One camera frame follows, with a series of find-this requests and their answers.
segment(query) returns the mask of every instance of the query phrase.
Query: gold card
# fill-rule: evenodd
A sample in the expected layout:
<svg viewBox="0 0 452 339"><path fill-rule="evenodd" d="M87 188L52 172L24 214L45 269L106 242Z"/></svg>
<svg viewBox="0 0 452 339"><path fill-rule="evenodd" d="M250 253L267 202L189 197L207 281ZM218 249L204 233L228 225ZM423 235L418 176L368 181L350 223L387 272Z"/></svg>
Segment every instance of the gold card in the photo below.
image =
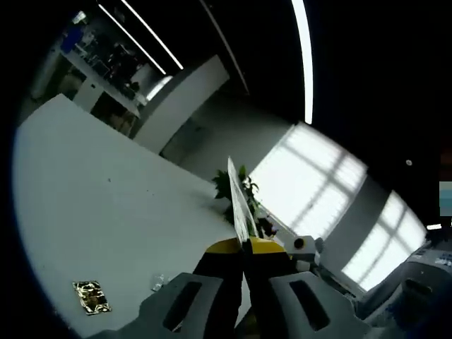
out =
<svg viewBox="0 0 452 339"><path fill-rule="evenodd" d="M73 282L72 285L77 291L80 303L87 315L92 316L94 314L110 312L112 310L97 281Z"/></svg>

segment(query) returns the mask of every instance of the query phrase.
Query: white wall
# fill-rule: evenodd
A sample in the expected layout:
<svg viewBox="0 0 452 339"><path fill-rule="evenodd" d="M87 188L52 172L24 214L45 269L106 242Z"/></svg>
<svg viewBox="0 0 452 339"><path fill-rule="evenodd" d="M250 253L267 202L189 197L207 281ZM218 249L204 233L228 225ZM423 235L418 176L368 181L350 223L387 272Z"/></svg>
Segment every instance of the white wall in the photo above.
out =
<svg viewBox="0 0 452 339"><path fill-rule="evenodd" d="M163 160L59 95L19 128L13 196L32 269L82 337L138 316L156 273L191 272L234 236L213 185ZM73 281L97 280L112 312L87 316ZM247 310L249 297L244 295Z"/></svg>
<svg viewBox="0 0 452 339"><path fill-rule="evenodd" d="M153 110L134 140L159 153L184 122L223 84L229 74L213 56L186 77Z"/></svg>
<svg viewBox="0 0 452 339"><path fill-rule="evenodd" d="M191 119L203 128L203 142L178 165L208 181L218 169L227 169L228 156L250 173L291 127L279 117L220 92L199 107Z"/></svg>

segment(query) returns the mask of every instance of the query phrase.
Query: table surface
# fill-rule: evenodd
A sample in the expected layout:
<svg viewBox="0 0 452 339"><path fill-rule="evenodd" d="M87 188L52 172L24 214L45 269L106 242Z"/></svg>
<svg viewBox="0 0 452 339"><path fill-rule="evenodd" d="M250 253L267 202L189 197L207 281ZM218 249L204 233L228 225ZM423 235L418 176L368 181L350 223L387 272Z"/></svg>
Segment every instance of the table surface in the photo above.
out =
<svg viewBox="0 0 452 339"><path fill-rule="evenodd" d="M19 128L13 156L18 227L56 312L81 337L138 316L156 274L192 272L234 229L215 188L58 95ZM97 280L112 311L87 316L73 281ZM239 319L248 311L246 285Z"/></svg>
<svg viewBox="0 0 452 339"><path fill-rule="evenodd" d="M88 65L85 60L83 60L77 53L70 51L69 53L61 52L61 55L65 57L71 64L73 64L80 72L85 74L89 79L98 83L104 91L113 99L115 99L119 104L121 104L125 109L135 114L140 118L140 112L137 106L130 99L126 98L122 93L120 93L111 83L106 81L102 76L97 74L90 65Z"/></svg>

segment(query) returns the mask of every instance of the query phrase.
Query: potted plant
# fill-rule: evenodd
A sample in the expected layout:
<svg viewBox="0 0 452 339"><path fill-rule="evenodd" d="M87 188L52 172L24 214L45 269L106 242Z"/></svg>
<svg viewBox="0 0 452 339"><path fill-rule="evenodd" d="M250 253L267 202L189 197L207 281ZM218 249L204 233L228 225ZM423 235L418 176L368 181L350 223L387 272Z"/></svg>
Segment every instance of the potted plant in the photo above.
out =
<svg viewBox="0 0 452 339"><path fill-rule="evenodd" d="M253 216L254 223L256 224L256 229L258 231L258 234L252 234L253 232L251 231L251 227L249 227L250 235L263 238L263 230L266 231L267 228L271 229L272 225L267 219L258 218L258 213L260 211L259 202L256 200L254 194L259 190L259 187L255 182L253 182L251 177L246 175L246 168L243 165L239 168L238 177L239 181L242 183L242 192L246 199L246 204L248 205L249 211ZM215 187L217 189L215 199L226 198L230 202L223 215L225 216L226 221L233 225L234 208L232 207L229 174L227 171L218 170L216 177L213 178L212 181L215 182Z"/></svg>

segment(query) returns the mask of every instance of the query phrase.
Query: black ceiling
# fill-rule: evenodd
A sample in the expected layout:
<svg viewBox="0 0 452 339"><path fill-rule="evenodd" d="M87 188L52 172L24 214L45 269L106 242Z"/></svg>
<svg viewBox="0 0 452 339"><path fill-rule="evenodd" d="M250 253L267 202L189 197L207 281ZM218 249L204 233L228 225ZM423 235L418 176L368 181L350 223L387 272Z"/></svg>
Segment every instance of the black ceiling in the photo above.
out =
<svg viewBox="0 0 452 339"><path fill-rule="evenodd" d="M160 64L175 63L120 0L108 2ZM219 54L245 94L199 0L129 3L184 66ZM302 55L290 0L207 0L237 59L250 98L288 121L304 120ZM438 18L426 5L304 1L314 63L313 127L369 166L425 224L439 222L441 127ZM412 166L405 161L412 160Z"/></svg>

